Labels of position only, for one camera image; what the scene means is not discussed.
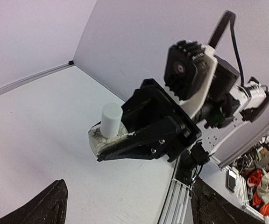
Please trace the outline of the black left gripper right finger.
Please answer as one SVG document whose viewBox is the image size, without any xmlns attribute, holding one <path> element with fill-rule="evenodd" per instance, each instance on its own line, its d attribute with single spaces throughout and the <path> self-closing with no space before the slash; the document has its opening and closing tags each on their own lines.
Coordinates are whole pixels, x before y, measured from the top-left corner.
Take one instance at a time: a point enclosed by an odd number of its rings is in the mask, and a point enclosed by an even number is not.
<svg viewBox="0 0 269 224">
<path fill-rule="evenodd" d="M 191 191 L 191 209 L 194 224 L 263 224 L 237 208 L 201 178 Z"/>
</svg>

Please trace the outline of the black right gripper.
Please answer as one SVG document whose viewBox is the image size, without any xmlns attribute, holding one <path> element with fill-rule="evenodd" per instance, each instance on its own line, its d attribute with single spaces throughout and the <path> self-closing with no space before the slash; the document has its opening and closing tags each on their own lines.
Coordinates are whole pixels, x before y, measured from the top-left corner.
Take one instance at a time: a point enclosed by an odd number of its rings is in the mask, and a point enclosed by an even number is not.
<svg viewBox="0 0 269 224">
<path fill-rule="evenodd" d="M 122 106 L 129 133 L 109 146 L 97 161 L 152 160 L 164 155 L 173 162 L 201 136 L 200 129 L 154 79 L 143 80 Z"/>
</svg>

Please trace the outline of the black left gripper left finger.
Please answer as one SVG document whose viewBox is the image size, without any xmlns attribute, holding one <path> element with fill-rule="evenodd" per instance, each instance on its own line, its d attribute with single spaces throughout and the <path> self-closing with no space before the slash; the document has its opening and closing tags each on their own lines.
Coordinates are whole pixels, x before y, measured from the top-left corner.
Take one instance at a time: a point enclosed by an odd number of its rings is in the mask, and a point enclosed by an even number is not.
<svg viewBox="0 0 269 224">
<path fill-rule="evenodd" d="M 55 180 L 25 205 L 0 218 L 0 224 L 64 224 L 68 188 Z"/>
</svg>

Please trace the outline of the white nail polish cap brush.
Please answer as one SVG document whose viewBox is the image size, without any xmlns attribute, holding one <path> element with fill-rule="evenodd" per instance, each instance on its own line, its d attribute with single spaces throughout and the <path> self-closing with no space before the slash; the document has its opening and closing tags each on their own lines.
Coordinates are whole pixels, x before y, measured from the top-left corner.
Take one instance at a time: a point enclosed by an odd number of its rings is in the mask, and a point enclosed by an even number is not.
<svg viewBox="0 0 269 224">
<path fill-rule="evenodd" d="M 120 127 L 123 110 L 116 103 L 108 103 L 102 107 L 100 132 L 105 138 L 114 138 Z"/>
</svg>

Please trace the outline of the clear nail polish bottle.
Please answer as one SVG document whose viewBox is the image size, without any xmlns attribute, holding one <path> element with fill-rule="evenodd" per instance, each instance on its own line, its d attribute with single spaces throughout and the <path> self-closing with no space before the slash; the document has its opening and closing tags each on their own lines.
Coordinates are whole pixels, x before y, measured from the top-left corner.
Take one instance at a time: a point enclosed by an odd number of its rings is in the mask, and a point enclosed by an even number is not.
<svg viewBox="0 0 269 224">
<path fill-rule="evenodd" d="M 88 132 L 89 145 L 93 154 L 98 157 L 104 151 L 108 151 L 110 147 L 118 144 L 129 136 L 134 135 L 134 132 L 128 132 L 125 125 L 120 122 L 118 134 L 113 138 L 106 138 L 101 134 L 101 125 L 97 123 Z"/>
</svg>

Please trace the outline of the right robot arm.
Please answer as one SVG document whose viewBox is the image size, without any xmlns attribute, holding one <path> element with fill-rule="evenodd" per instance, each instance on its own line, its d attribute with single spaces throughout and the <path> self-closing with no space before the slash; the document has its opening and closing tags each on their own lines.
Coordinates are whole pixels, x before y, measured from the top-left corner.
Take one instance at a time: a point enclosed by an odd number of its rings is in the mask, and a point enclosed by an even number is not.
<svg viewBox="0 0 269 224">
<path fill-rule="evenodd" d="M 224 128 L 237 114 L 253 122 L 269 104 L 268 89 L 254 77 L 237 85 L 239 72 L 227 61 L 201 55 L 188 58 L 170 52 L 165 86 L 145 79 L 122 106 L 119 134 L 102 146 L 98 161 L 117 159 L 181 159 L 185 181 L 196 167 L 209 161 L 210 152 L 199 141 L 201 130 Z"/>
</svg>

